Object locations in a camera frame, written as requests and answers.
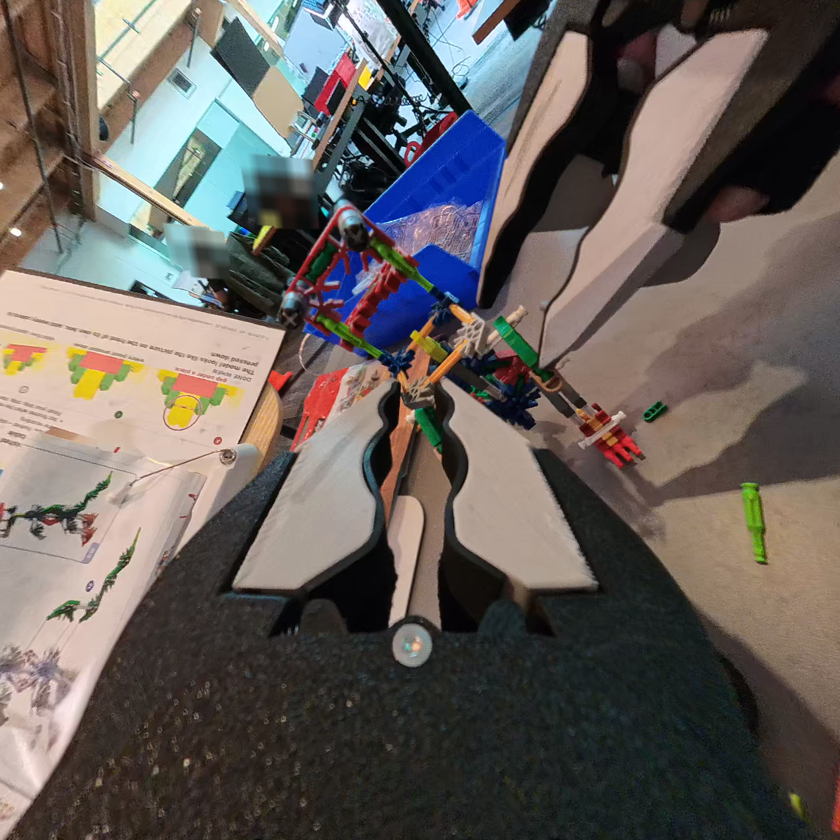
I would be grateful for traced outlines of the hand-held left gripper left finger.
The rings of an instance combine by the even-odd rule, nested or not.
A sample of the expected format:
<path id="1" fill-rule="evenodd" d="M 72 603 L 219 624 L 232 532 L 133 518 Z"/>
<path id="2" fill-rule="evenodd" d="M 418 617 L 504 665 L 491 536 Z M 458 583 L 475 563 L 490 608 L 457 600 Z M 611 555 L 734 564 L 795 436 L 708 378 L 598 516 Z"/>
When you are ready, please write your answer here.
<path id="1" fill-rule="evenodd" d="M 384 382 L 297 449 L 235 592 L 310 592 L 373 550 L 384 531 L 382 484 L 401 404 L 399 384 Z"/>

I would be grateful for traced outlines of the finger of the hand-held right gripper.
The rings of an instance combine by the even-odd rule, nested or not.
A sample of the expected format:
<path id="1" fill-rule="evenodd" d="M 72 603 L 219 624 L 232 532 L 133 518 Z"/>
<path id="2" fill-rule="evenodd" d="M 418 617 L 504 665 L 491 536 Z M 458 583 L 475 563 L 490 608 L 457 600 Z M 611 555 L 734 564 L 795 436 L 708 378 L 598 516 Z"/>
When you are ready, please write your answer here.
<path id="1" fill-rule="evenodd" d="M 543 319 L 539 362 L 579 349 L 684 244 L 666 208 L 755 61 L 767 32 L 714 35 L 656 80 L 632 120 L 611 203 L 585 234 Z"/>
<path id="2" fill-rule="evenodd" d="M 479 308 L 496 301 L 561 176 L 606 126 L 617 99 L 612 48 L 594 34 L 564 32 L 509 137 L 480 270 Z"/>

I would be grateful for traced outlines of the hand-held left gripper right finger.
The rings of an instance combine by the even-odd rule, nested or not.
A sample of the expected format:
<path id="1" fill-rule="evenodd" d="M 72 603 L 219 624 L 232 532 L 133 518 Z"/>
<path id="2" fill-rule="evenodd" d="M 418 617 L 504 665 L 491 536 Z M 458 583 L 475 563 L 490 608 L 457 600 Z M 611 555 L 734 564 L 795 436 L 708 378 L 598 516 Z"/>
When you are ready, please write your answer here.
<path id="1" fill-rule="evenodd" d="M 529 441 L 449 381 L 436 397 L 456 549 L 522 594 L 596 591 Z"/>

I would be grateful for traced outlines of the colourful construction toy model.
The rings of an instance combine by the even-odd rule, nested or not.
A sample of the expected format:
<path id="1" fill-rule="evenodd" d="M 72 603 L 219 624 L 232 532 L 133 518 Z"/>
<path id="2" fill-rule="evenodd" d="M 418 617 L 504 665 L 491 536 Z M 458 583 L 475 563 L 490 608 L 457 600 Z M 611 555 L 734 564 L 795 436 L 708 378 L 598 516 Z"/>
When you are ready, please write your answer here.
<path id="1" fill-rule="evenodd" d="M 390 352 L 369 341 L 380 306 L 413 283 L 431 308 L 408 345 Z M 467 311 L 451 292 L 422 275 L 417 259 L 352 203 L 342 200 L 290 282 L 278 312 L 283 329 L 306 323 L 347 350 L 360 351 L 388 370 L 400 387 L 408 418 L 438 453 L 443 431 L 434 388 L 446 380 L 502 421 L 534 426 L 531 410 L 544 397 L 579 429 L 578 445 L 595 448 L 621 469 L 645 459 L 623 428 L 625 414 L 610 414 L 583 398 L 518 330 L 519 308 L 489 322 Z"/>

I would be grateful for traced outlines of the person's right hand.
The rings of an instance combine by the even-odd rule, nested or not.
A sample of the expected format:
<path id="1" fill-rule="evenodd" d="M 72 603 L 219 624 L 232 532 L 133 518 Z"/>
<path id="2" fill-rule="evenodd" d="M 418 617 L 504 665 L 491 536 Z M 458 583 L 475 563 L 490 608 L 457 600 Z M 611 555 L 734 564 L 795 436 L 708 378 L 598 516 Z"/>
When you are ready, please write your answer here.
<path id="1" fill-rule="evenodd" d="M 711 201 L 703 221 L 709 224 L 734 223 L 761 214 L 769 201 L 769 196 L 752 188 L 727 185 Z"/>

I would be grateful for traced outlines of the white and blue document stand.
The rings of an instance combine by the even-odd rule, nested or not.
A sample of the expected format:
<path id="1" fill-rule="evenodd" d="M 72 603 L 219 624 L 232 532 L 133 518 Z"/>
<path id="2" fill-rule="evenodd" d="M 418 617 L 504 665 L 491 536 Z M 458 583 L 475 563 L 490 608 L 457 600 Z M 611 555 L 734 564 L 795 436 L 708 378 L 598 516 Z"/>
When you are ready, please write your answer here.
<path id="1" fill-rule="evenodd" d="M 277 389 L 265 383 L 239 440 L 241 445 L 249 445 L 258 453 L 254 476 L 277 456 L 284 421 L 283 408 Z"/>

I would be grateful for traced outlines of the blue storage bin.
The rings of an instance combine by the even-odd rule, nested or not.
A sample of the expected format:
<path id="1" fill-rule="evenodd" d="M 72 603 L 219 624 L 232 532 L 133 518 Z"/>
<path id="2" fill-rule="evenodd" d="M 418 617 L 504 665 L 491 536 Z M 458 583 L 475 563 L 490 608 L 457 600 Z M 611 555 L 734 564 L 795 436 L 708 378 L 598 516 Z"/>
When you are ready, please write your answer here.
<path id="1" fill-rule="evenodd" d="M 470 262 L 462 261 L 435 245 L 429 245 L 416 256 L 402 252 L 416 263 L 416 270 L 425 280 L 465 311 L 476 308 L 480 268 L 484 257 L 490 220 L 497 198 L 501 168 L 505 157 L 505 141 L 474 112 L 466 112 L 437 139 L 380 197 L 361 214 L 377 228 L 377 223 L 445 204 L 471 205 L 483 202 L 476 240 Z M 330 286 L 322 294 L 331 305 L 327 314 L 351 325 L 351 314 L 365 295 L 372 291 L 373 278 L 383 268 L 379 255 L 368 257 L 349 250 L 333 263 L 325 277 Z M 410 340 L 412 331 L 420 328 L 434 314 L 438 304 L 435 295 L 408 278 L 399 288 L 379 301 L 375 311 L 364 316 L 370 322 L 362 332 L 365 341 L 380 349 Z"/>

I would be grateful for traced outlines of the printed toy packaging bag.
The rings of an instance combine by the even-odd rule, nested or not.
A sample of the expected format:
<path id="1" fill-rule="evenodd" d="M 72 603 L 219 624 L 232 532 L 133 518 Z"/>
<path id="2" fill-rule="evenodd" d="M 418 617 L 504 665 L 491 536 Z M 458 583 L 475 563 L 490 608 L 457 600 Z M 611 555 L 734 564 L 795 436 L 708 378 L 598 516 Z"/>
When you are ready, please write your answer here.
<path id="1" fill-rule="evenodd" d="M 292 449 L 298 448 L 324 424 L 330 423 L 391 380 L 389 371 L 373 360 L 363 360 L 350 367 L 321 374 L 303 403 L 301 422 Z M 399 406 L 398 417 L 399 425 L 391 431 L 389 437 L 392 467 L 381 482 L 385 519 L 388 522 L 394 511 L 407 506 L 406 502 L 398 501 L 398 498 L 412 463 L 413 451 L 424 436 L 424 430 L 415 421 L 414 412 L 403 404 Z"/>

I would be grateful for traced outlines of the black steel pillar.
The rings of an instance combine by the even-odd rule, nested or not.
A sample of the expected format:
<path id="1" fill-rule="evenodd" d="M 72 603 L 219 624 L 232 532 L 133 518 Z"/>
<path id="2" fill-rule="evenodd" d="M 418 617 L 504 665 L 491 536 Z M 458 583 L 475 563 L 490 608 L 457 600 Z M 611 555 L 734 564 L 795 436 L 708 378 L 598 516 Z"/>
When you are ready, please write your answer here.
<path id="1" fill-rule="evenodd" d="M 434 48 L 427 41 L 422 29 L 417 25 L 412 14 L 403 3 L 401 1 L 377 1 L 377 4 L 414 55 L 416 63 L 432 81 L 433 89 L 441 94 L 447 105 L 458 115 L 471 110 L 464 93 L 450 76 Z"/>

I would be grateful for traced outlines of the clear plastic wrap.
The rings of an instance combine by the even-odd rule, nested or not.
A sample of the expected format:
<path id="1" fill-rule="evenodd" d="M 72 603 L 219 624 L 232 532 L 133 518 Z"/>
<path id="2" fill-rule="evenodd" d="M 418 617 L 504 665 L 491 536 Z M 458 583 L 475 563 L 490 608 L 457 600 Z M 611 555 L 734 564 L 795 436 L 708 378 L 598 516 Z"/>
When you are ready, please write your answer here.
<path id="1" fill-rule="evenodd" d="M 470 262 L 483 202 L 471 205 L 445 204 L 377 223 L 402 252 L 416 256 L 435 245 L 444 252 Z"/>

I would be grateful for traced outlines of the lime green clip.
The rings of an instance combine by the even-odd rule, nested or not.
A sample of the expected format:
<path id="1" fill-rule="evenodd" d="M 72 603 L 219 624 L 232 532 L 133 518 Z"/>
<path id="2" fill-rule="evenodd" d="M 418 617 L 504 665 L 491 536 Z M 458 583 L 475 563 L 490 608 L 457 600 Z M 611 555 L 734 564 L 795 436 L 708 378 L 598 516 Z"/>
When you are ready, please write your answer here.
<path id="1" fill-rule="evenodd" d="M 754 482 L 741 484 L 745 522 L 752 541 L 752 556 L 757 564 L 767 564 L 765 522 L 760 487 Z"/>

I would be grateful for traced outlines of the clear picture sleeve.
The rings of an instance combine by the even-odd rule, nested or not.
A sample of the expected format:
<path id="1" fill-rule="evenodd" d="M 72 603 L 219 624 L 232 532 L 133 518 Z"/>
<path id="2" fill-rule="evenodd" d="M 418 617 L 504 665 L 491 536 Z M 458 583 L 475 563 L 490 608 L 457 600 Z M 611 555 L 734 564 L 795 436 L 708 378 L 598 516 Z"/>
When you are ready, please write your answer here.
<path id="1" fill-rule="evenodd" d="M 172 560 L 205 476 L 48 434 L 2 436 L 1 638 L 103 641 Z"/>

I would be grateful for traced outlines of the white instruction board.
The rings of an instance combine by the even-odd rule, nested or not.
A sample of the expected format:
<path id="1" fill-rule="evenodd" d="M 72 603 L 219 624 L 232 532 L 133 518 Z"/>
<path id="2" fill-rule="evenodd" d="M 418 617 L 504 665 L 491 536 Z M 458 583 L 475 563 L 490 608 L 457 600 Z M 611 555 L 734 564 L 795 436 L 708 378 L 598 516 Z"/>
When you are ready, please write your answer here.
<path id="1" fill-rule="evenodd" d="M 284 337 L 260 322 L 20 269 L 2 274 L 1 291 L 1 437 L 48 434 L 165 469 L 239 445 Z M 80 626 L 69 645 L 40 656 L 2 648 L 2 838 L 60 761 L 162 571 L 103 641 L 82 646 Z"/>

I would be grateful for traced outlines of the black and wood panel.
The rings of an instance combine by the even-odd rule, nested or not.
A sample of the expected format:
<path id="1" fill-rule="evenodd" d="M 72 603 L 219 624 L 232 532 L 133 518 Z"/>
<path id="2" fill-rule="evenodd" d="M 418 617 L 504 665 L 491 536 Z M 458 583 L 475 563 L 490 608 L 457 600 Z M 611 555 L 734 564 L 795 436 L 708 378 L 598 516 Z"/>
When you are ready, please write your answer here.
<path id="1" fill-rule="evenodd" d="M 302 110 L 301 96 L 282 71 L 266 60 L 238 18 L 232 19 L 224 28 L 212 55 L 274 131 L 289 140 L 294 133 L 292 126 Z"/>

